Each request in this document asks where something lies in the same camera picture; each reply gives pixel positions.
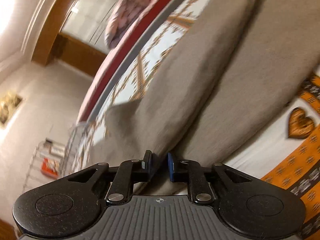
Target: pink blanket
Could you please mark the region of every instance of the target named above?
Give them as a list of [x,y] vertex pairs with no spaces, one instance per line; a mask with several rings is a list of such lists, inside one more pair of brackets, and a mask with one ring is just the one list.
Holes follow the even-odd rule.
[[105,32],[105,43],[114,49],[128,28],[150,3],[148,0],[119,0],[109,18]]

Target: patterned bedspread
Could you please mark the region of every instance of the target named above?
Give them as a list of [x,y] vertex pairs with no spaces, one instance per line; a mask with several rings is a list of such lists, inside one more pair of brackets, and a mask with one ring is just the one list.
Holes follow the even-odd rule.
[[67,173],[83,169],[89,158],[90,147],[104,138],[106,110],[115,104],[143,97],[162,60],[196,21],[208,1],[184,0],[155,31],[112,89],[96,120],[85,129],[71,170]]
[[[184,0],[155,31],[112,89],[96,120],[86,127],[68,173],[85,168],[90,147],[103,140],[108,132],[104,123],[107,109],[143,97],[162,60],[196,21],[208,1]],[[300,232],[302,239],[307,240],[320,239],[319,76],[320,67],[279,116],[224,162],[298,195],[307,208]],[[307,125],[310,132],[304,137],[292,136],[296,130],[290,128],[290,120],[295,112],[310,122]]]

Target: wall molding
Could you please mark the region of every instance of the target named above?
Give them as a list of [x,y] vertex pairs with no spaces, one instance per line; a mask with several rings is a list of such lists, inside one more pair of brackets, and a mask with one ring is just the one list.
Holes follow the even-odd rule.
[[21,52],[28,61],[31,61],[41,29],[55,2],[56,0],[40,0],[33,13],[21,46]]
[[20,50],[0,62],[0,84],[24,63],[25,57]]

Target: gray ribbed mat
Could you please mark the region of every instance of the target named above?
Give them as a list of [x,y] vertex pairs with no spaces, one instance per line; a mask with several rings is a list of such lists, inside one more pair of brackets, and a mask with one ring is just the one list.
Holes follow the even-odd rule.
[[[21,240],[31,240],[28,236]],[[69,240],[246,240],[228,230],[213,209],[192,204],[185,195],[133,196],[107,208],[84,233]]]

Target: framed picture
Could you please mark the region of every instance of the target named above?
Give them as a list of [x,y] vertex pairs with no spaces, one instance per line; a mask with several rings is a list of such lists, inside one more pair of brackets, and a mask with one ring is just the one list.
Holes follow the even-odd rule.
[[21,102],[22,97],[13,92],[7,92],[0,97],[0,128],[6,127]]

